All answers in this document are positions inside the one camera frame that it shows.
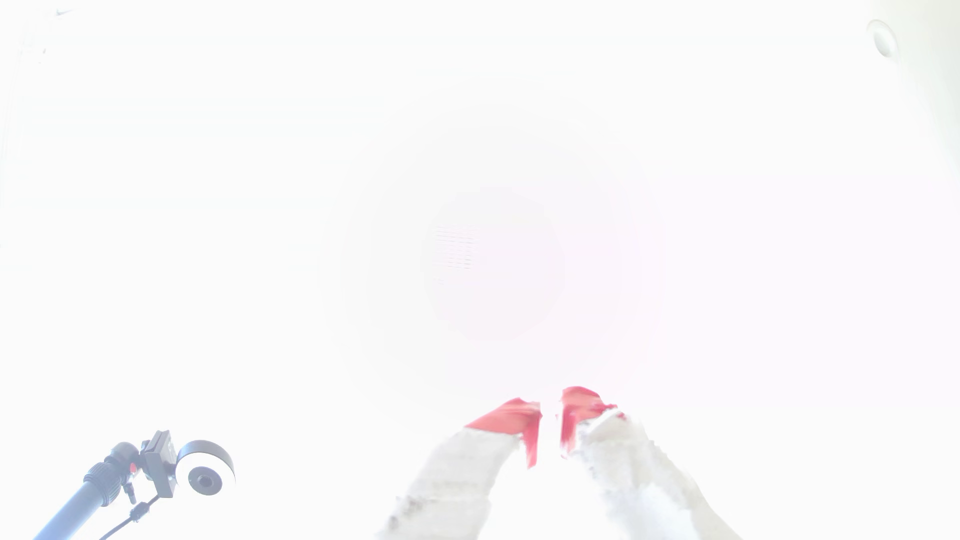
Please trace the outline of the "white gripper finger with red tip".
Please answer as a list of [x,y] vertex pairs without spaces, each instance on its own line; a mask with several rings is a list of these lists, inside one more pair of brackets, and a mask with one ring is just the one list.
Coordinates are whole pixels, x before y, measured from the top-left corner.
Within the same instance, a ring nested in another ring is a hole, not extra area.
[[426,458],[375,539],[478,539],[505,463],[538,463],[542,406],[509,399],[465,423]]
[[560,448],[625,539],[740,539],[642,423],[582,386],[562,390]]

